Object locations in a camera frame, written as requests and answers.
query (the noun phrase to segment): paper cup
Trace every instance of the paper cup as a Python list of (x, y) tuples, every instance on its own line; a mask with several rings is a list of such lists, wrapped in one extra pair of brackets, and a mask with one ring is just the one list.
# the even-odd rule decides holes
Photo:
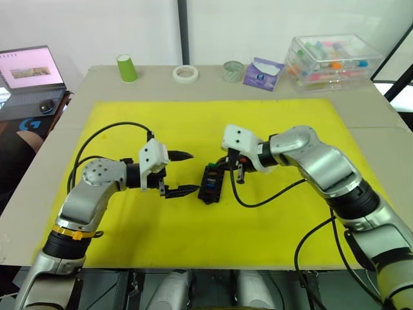
[(117, 66), (124, 82), (131, 83), (137, 80), (137, 72), (129, 55), (118, 56)]

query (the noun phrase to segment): tissue box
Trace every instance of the tissue box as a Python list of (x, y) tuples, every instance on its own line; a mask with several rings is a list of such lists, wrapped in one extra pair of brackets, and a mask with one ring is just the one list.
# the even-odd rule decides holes
[(244, 84), (273, 91), (284, 64), (255, 57), (245, 72)]

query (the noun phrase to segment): black cable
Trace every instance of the black cable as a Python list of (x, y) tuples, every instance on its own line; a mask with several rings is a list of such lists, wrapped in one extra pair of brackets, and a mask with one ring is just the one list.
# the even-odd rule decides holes
[(235, 199), (237, 200), (237, 202), (238, 202), (240, 205), (242, 205), (242, 206), (244, 206), (244, 207), (246, 207), (246, 208), (255, 208), (255, 207), (259, 207), (259, 206), (261, 206), (261, 205), (264, 205), (264, 204), (270, 202), (271, 200), (274, 200), (274, 199), (276, 199), (277, 197), (281, 196), (282, 194), (284, 194), (284, 193), (287, 192), (288, 190), (292, 189), (294, 186), (297, 186), (297, 185), (305, 182), (304, 179), (298, 180), (297, 182), (294, 182), (293, 184), (290, 184), (289, 186), (285, 187), (283, 190), (279, 191), (277, 194), (269, 197), (268, 199), (266, 199), (266, 200), (264, 200), (264, 201), (262, 201), (262, 202), (259, 202), (259, 203), (255, 203), (255, 204), (253, 204), (253, 205), (249, 205), (249, 204), (243, 202), (243, 201), (241, 200), (241, 198), (238, 196), (237, 188), (236, 188), (236, 184), (235, 184), (234, 168), (230, 165), (230, 166), (229, 166), (229, 169), (230, 169), (230, 176), (231, 176), (231, 186), (232, 186), (232, 191), (234, 192)]
[[(331, 217), (334, 216), (334, 212), (331, 208), (330, 208), (330, 214), (331, 214)], [(356, 274), (356, 272), (353, 269), (351, 269), (350, 265), (347, 262), (347, 259), (346, 259), (345, 255), (344, 255), (343, 249), (341, 248), (340, 240), (338, 238), (336, 221), (332, 222), (332, 226), (333, 226), (334, 239), (336, 240), (338, 252), (340, 253), (341, 259), (342, 259), (344, 265), (346, 266), (347, 271), (350, 273), (350, 276), (353, 277), (353, 279), (361, 286), (362, 289), (364, 289), (364, 291), (368, 295), (370, 295), (371, 298), (374, 299), (375, 302), (382, 305), (383, 302), (381, 301), (380, 297), (376, 293), (374, 293), (372, 290), (370, 290), (367, 287), (367, 285), (362, 281), (362, 279)]]
[[(84, 163), (86, 160), (92, 160), (92, 159), (94, 159), (94, 158), (105, 158), (105, 157), (98, 156), (98, 155), (92, 155), (92, 156), (85, 157), (85, 158), (83, 158), (81, 161), (79, 161), (79, 163), (77, 164), (77, 167), (76, 167), (76, 168), (79, 168), (79, 166), (80, 166), (82, 163)], [(72, 181), (72, 175), (73, 175), (73, 169), (72, 169), (72, 171), (70, 171), (69, 177), (67, 178), (67, 186), (66, 186), (67, 193), (69, 193), (69, 192), (70, 192), (70, 189), (71, 189), (71, 188), (70, 188), (70, 182)]]
[(111, 287), (109, 287), (101, 296), (99, 296), (94, 302), (92, 302), (85, 310), (89, 310), (91, 307), (93, 307), (98, 301), (100, 301), (100, 299), (102, 299), (102, 297), (104, 297), (104, 295), (109, 293), (116, 286), (116, 284), (117, 282), (115, 282)]
[(270, 274), (270, 271), (268, 271), (268, 275), (270, 276), (270, 280), (272, 282), (272, 284), (274, 284), (274, 286), (276, 287), (279, 297), (281, 299), (281, 303), (283, 304), (283, 310), (285, 310), (285, 301), (284, 301), (284, 296), (283, 293), (281, 292), (281, 290), (279, 289), (279, 286), (277, 285), (276, 281), (273, 279), (273, 277)]
[(303, 237), (303, 239), (301, 239), (301, 241), (298, 243), (297, 248), (296, 248), (296, 252), (294, 253), (294, 266), (296, 267), (296, 272), (299, 276), (299, 279), (300, 279), (301, 283), (304, 285), (304, 288), (307, 291), (307, 294), (311, 296), (313, 301), (315, 301), (315, 303), (321, 308), (321, 310), (327, 310), (327, 308), (323, 305), (323, 303), (317, 297), (317, 295), (314, 294), (311, 291), (311, 288), (308, 286), (307, 281), (304, 279), (303, 275), (301, 274), (301, 270), (300, 270), (299, 265), (298, 265), (298, 254), (301, 250), (301, 247), (303, 246), (305, 241), (308, 239), (308, 237), (310, 237), (312, 234), (314, 234), (316, 231), (318, 231), (320, 228), (324, 227), (328, 223), (333, 222), (335, 219), (336, 219), (336, 217), (333, 216), (333, 217), (325, 220), (323, 223), (315, 226), (312, 230), (310, 230), (308, 233), (306, 233), (306, 235)]
[(79, 152), (77, 152), (76, 158), (75, 158), (75, 162), (73, 164), (73, 176), (72, 176), (72, 182), (71, 182), (71, 186), (70, 188), (73, 189), (75, 187), (75, 182), (76, 182), (76, 169), (77, 166), (79, 165), (79, 160), (80, 160), (80, 156), (82, 155), (82, 152), (84, 151), (84, 149), (86, 148), (86, 146), (89, 144), (89, 142), (91, 142), (98, 134), (100, 134), (101, 132), (104, 132), (105, 130), (115, 127), (115, 126), (120, 126), (120, 125), (132, 125), (132, 126), (137, 126), (140, 127), (142, 129), (146, 130), (146, 136), (147, 136), (147, 140), (149, 140), (151, 137), (153, 137), (152, 131), (139, 123), (135, 123), (133, 121), (120, 121), (119, 123), (113, 123), (110, 125), (107, 125), (101, 129), (99, 129), (97, 132), (95, 132), (94, 134), (92, 134), (81, 146), (81, 148), (79, 149)]

